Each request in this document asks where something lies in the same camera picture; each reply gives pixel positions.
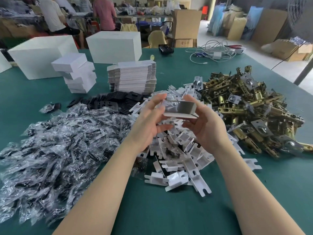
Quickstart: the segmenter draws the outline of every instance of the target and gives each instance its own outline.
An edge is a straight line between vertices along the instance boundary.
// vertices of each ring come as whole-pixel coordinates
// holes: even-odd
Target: gray floor
[[[218,41],[226,41],[225,37],[214,37],[211,33],[207,33],[207,26],[209,21],[201,21],[200,29],[198,33],[198,46],[204,45],[207,41],[215,39]],[[260,46],[257,43],[252,41],[228,41],[228,44],[241,44],[243,47],[246,47],[245,54],[252,57],[254,60],[263,64],[265,67],[271,69],[277,63],[281,61],[281,59],[275,58],[270,54],[264,53]],[[273,71],[288,79],[291,82],[294,82],[300,72],[307,65],[305,61],[297,61],[297,62],[282,62],[278,66],[276,66]],[[313,71],[311,71],[308,76],[303,80],[300,84],[300,87],[306,90],[308,93],[313,94]]]

